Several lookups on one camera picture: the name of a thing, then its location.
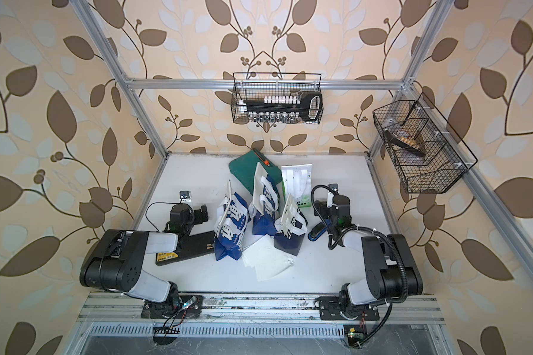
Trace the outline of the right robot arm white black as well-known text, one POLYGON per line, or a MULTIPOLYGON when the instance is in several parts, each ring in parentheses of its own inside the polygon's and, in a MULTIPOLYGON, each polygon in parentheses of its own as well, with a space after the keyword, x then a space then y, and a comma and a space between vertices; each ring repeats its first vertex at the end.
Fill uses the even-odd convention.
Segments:
POLYGON ((350 199, 331 193, 326 201, 313 202, 321 222, 308 235, 316 241, 326 232, 328 249, 349 248, 361 254, 361 279, 342 285, 337 297, 319 301, 321 317, 358 320, 374 307, 403 303, 423 292, 423 280, 402 234, 385 235, 352 222, 350 199))

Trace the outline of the blue stapler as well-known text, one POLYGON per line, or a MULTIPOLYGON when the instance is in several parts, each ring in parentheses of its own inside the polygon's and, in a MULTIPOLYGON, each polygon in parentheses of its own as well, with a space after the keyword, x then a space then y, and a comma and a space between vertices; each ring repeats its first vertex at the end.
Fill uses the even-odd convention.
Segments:
POLYGON ((308 234, 308 240, 312 242, 317 241, 324 233, 327 233, 327 226, 329 225, 327 220, 315 225, 308 234))

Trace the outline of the dark blue bag white handles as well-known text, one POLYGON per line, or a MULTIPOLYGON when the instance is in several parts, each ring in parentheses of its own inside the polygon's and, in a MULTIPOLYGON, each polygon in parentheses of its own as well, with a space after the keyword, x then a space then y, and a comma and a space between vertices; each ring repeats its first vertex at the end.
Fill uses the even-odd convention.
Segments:
POLYGON ((277 232, 274 247, 293 256, 298 256, 304 237, 308 232, 308 222, 298 207, 293 195, 289 195, 281 217, 275 222, 277 232))

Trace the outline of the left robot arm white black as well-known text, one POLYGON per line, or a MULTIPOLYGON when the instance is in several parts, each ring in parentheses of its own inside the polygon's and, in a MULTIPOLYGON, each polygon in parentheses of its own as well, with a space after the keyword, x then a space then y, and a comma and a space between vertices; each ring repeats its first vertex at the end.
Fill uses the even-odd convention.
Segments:
POLYGON ((173 204, 163 231, 107 230, 81 266, 81 285, 119 292, 144 301, 143 318, 171 318, 201 311, 201 295, 181 296, 179 287, 143 267, 146 256, 166 266, 213 253, 213 232, 193 234, 194 226, 209 221, 205 205, 194 209, 186 202, 173 204))

